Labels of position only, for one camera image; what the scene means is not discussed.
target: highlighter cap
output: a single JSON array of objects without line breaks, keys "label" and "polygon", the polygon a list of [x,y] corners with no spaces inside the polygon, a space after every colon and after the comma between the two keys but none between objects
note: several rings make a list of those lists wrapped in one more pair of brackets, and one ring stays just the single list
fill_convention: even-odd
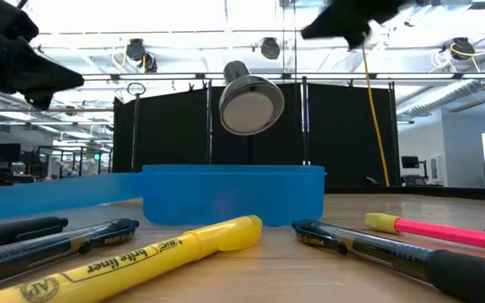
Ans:
[{"label": "highlighter cap", "polygon": [[374,231],[389,232],[392,234],[398,234],[396,231],[396,220],[401,219],[395,215],[379,214],[379,213],[367,213],[364,218],[366,226],[370,227]]},{"label": "highlighter cap", "polygon": [[211,226],[201,227],[184,234],[200,239],[201,252],[198,261],[215,252],[227,252],[251,247],[259,241],[263,223],[256,215],[224,221]]}]

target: pen cap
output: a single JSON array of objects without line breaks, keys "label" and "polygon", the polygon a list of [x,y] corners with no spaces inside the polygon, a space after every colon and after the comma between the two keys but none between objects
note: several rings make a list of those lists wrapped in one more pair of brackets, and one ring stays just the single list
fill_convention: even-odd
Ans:
[{"label": "pen cap", "polygon": [[256,215],[224,221],[211,226],[201,227],[184,234],[200,239],[201,252],[195,261],[217,251],[232,251],[250,247],[261,237],[262,222]]}]

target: pink highlighter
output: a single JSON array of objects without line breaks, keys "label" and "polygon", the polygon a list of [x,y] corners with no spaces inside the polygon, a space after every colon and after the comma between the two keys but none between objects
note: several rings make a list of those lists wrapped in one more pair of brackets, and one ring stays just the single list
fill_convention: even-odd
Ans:
[{"label": "pink highlighter", "polygon": [[376,231],[398,234],[406,232],[414,235],[456,242],[485,248],[485,231],[467,230],[452,226],[405,220],[395,215],[368,213],[364,219],[368,227]]}]

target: yellow highlighter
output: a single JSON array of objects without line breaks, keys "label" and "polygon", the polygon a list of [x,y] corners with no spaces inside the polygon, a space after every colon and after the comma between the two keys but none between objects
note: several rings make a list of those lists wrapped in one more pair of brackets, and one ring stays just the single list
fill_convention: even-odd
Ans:
[{"label": "yellow highlighter", "polygon": [[180,237],[0,290],[0,303],[97,302],[212,253],[250,247],[259,241],[261,229],[261,220],[250,215],[187,231]]}]

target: spotlight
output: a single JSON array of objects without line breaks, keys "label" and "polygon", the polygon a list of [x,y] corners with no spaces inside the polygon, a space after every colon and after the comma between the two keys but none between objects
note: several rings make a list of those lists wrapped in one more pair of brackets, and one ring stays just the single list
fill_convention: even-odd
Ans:
[{"label": "spotlight", "polygon": [[143,54],[145,54],[143,39],[131,39],[129,44],[126,46],[126,56],[133,61],[141,61]]},{"label": "spotlight", "polygon": [[143,39],[131,39],[126,46],[126,56],[136,62],[136,66],[143,68],[143,72],[157,72],[157,59],[146,52]]},{"label": "spotlight", "polygon": [[276,60],[280,55],[280,47],[276,38],[264,38],[261,43],[261,55],[269,60]]},{"label": "spotlight", "polygon": [[284,95],[269,80],[250,75],[240,61],[224,68],[227,86],[220,97],[220,121],[233,135],[250,136],[267,130],[284,111]]},{"label": "spotlight", "polygon": [[471,43],[469,43],[468,38],[454,38],[452,41],[454,41],[454,43],[450,46],[450,54],[452,55],[452,58],[456,60],[469,60],[471,59],[471,56],[462,54],[475,54],[475,48]]}]

